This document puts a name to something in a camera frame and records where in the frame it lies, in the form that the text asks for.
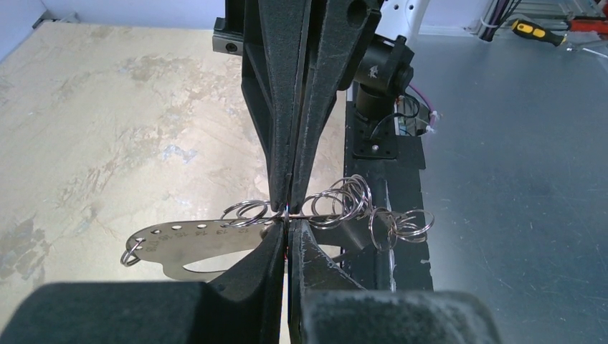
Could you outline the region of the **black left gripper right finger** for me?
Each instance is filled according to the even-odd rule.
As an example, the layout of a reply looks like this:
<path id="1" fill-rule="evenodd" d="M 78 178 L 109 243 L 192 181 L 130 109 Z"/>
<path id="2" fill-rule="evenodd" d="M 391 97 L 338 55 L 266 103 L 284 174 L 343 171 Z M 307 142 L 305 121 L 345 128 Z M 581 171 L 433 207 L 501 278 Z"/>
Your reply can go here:
<path id="1" fill-rule="evenodd" d="M 289 231 L 292 343 L 500 343 L 489 309 L 464 292 L 365 290 L 318 246 L 306 220 Z"/>

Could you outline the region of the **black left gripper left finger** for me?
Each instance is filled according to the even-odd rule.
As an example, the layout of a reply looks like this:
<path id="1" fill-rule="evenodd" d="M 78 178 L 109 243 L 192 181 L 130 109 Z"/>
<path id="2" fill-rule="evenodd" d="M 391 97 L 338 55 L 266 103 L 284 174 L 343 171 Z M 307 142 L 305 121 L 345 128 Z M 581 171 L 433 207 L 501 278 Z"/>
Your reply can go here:
<path id="1" fill-rule="evenodd" d="M 285 234 L 211 282 L 54 283 L 18 307 L 3 343 L 278 343 Z"/>

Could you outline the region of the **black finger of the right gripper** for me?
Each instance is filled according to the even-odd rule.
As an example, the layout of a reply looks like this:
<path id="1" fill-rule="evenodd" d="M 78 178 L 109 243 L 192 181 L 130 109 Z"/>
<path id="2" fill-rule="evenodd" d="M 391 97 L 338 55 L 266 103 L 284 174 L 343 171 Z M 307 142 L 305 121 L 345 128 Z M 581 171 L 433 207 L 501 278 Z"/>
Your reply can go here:
<path id="1" fill-rule="evenodd" d="M 290 213 L 304 203 L 321 133 L 381 18 L 378 1 L 307 1 L 290 147 Z"/>
<path id="2" fill-rule="evenodd" d="M 289 204 L 295 159 L 300 41 L 309 1 L 246 1 L 242 92 L 267 163 L 270 205 Z"/>

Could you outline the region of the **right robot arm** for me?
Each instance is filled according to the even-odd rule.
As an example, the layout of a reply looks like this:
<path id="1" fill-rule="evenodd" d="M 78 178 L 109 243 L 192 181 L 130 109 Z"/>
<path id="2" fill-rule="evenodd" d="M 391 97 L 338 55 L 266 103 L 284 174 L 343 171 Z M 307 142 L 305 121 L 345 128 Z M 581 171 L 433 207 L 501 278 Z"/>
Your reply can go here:
<path id="1" fill-rule="evenodd" d="M 476 297 L 435 292 L 418 136 L 394 128 L 426 3 L 227 1 L 215 34 L 242 57 L 288 271 L 293 343 L 499 343 Z"/>

